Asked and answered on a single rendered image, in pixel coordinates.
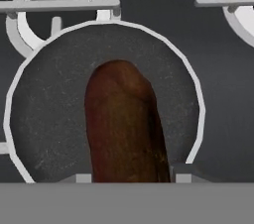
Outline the dark grey hob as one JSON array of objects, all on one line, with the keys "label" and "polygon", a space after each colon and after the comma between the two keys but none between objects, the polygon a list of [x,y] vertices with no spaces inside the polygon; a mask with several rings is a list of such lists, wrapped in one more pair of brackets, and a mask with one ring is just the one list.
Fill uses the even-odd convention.
[{"label": "dark grey hob", "polygon": [[[254,182],[254,48],[240,40],[221,8],[199,8],[194,0],[120,0],[121,19],[165,37],[187,58],[205,106],[203,138],[193,164],[220,182]],[[63,30],[95,21],[97,13],[63,14]],[[21,56],[10,43],[0,13],[0,144],[6,96]],[[35,13],[31,30],[44,42],[52,37],[52,15]]]}]

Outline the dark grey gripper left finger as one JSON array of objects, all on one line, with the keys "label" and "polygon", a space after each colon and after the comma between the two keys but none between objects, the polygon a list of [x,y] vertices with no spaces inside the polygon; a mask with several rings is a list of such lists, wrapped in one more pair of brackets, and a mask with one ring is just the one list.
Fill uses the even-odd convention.
[{"label": "dark grey gripper left finger", "polygon": [[63,183],[92,183],[92,175],[90,173],[77,173],[62,179]]}]

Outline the brown sweet potato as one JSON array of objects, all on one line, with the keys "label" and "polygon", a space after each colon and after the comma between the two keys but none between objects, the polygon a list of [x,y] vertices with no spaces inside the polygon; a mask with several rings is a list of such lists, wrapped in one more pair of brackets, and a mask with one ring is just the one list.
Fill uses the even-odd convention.
[{"label": "brown sweet potato", "polygon": [[171,180],[156,96],[133,63],[100,65],[88,81],[84,107],[95,182]]}]

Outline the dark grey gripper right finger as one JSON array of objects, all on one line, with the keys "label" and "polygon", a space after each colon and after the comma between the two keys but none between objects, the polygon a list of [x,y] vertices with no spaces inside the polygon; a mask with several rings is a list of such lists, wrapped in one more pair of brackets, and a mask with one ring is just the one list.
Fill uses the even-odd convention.
[{"label": "dark grey gripper right finger", "polygon": [[212,179],[194,164],[172,164],[170,165],[170,175],[171,181],[174,183],[212,182]]}]

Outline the dark pan with white rim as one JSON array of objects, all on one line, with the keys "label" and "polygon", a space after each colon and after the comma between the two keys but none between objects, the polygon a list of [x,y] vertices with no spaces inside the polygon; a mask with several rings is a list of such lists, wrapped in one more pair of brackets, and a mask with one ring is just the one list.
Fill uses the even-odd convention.
[{"label": "dark pan with white rim", "polygon": [[102,64],[133,63],[157,100],[169,170],[192,164],[203,138],[200,82],[185,55],[165,37],[124,21],[90,21],[50,37],[19,66],[6,96],[4,133],[10,158],[27,183],[90,173],[84,99]]}]

